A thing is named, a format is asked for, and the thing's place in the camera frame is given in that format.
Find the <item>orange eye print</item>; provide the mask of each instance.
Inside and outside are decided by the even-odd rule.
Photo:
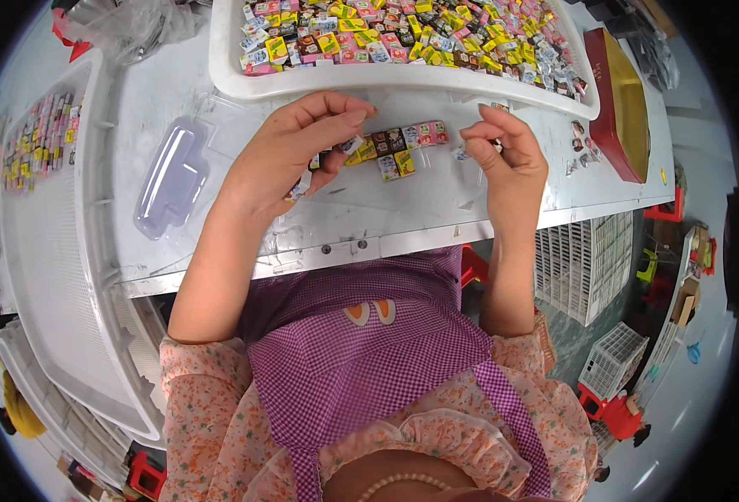
[[[370,306],[365,302],[353,307],[343,308],[342,311],[348,319],[353,321],[353,324],[361,328],[366,326],[367,321],[370,320]]]
[[[379,300],[373,301],[375,310],[377,310],[377,318],[381,321],[381,324],[388,326],[395,322],[395,302],[392,300]]]

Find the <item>woman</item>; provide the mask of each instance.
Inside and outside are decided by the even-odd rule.
[[[250,283],[308,160],[376,113],[307,95],[270,115],[231,167],[162,344],[163,500],[577,500],[589,485],[590,425],[570,387],[545,380],[532,334],[548,166],[513,115],[482,106],[461,132],[495,229],[481,329],[459,312],[457,248]],[[328,155],[307,195],[345,158]]]

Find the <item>hand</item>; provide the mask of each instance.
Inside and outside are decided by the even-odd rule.
[[[258,132],[235,159],[219,198],[243,208],[249,216],[271,222],[292,208],[284,197],[294,186],[312,157],[362,133],[364,119],[375,108],[357,98],[337,92],[315,92],[269,115]],[[312,195],[332,181],[347,160],[335,148],[314,171]]]
[[[548,162],[531,128],[503,110],[479,106],[483,120],[460,131],[487,177],[487,213],[504,242],[534,244]],[[498,154],[488,140],[504,146]]]

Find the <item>pearl necklace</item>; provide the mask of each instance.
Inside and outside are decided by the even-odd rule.
[[[375,495],[375,492],[385,487],[387,484],[392,484],[397,481],[420,481],[423,483],[431,484],[439,488],[443,492],[445,490],[451,489],[450,485],[448,485],[447,483],[443,483],[442,481],[434,478],[433,476],[428,476],[427,474],[394,474],[392,476],[388,476],[377,481],[375,484],[369,487],[367,491],[364,492],[364,494],[358,499],[358,502],[367,502],[370,497]]]

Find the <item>apron strap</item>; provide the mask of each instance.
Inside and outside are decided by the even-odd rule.
[[[297,500],[299,502],[321,502],[322,483],[320,482],[319,459],[316,450],[288,449],[292,457],[294,477],[297,485]]]
[[[536,435],[534,422],[517,391],[492,360],[476,365],[472,371],[487,399],[515,434],[521,456],[531,464],[531,473],[525,481],[524,495],[549,498],[551,478],[548,458],[545,457],[545,449]]]

